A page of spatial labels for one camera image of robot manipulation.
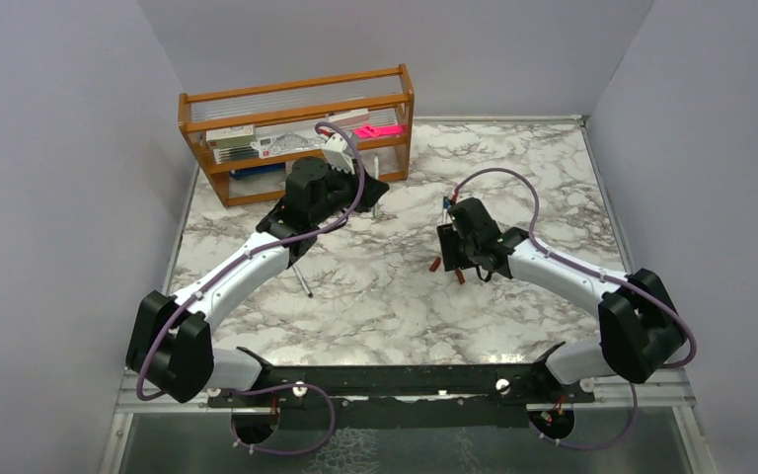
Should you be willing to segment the white pen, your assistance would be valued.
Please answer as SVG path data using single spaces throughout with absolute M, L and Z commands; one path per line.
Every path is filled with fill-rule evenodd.
M 307 295 L 309 298 L 313 298 L 313 297 L 314 297 L 314 293 L 313 293 L 312 289 L 311 289 L 311 288 L 310 288 L 310 286 L 309 286 L 308 280 L 307 280 L 307 279 L 304 277 L 304 275 L 303 275 L 303 273 L 301 272 L 301 270 L 298 268 L 298 266 L 297 266 L 297 265 L 294 265 L 294 266 L 292 267 L 292 270 L 294 271 L 294 273 L 295 273 L 295 276 L 296 276 L 296 278 L 298 279 L 298 281 L 299 281 L 299 283 L 300 283 L 300 285 L 301 285 L 301 287 L 302 287 L 302 290 L 303 290 L 303 292 L 304 292 L 304 293 L 305 293 L 305 294 L 306 294 L 306 295 Z

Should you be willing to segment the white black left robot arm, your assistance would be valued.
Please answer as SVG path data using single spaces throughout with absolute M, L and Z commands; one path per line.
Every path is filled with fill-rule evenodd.
M 299 159 L 284 195 L 233 255 L 171 295 L 153 290 L 141 300 L 125 356 L 138 374 L 138 398 L 150 400 L 143 391 L 150 382 L 180 403 L 207 389 L 233 390 L 251 406 L 265 401 L 271 381 L 263 362 L 246 350 L 216 349 L 215 330 L 257 288 L 292 268 L 320 234 L 369 211 L 388 190 L 367 173 Z

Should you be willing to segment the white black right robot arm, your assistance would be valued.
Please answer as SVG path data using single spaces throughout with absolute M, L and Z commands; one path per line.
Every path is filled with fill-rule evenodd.
M 500 229 L 474 197 L 451 202 L 436 233 L 445 271 L 473 269 L 483 281 L 500 275 L 533 283 L 597 319 L 597 337 L 557 345 L 534 361 L 530 388 L 542 401 L 557 400 L 586 378 L 643 383 L 688 342 L 652 271 L 626 275 L 557 254 L 527 230 Z

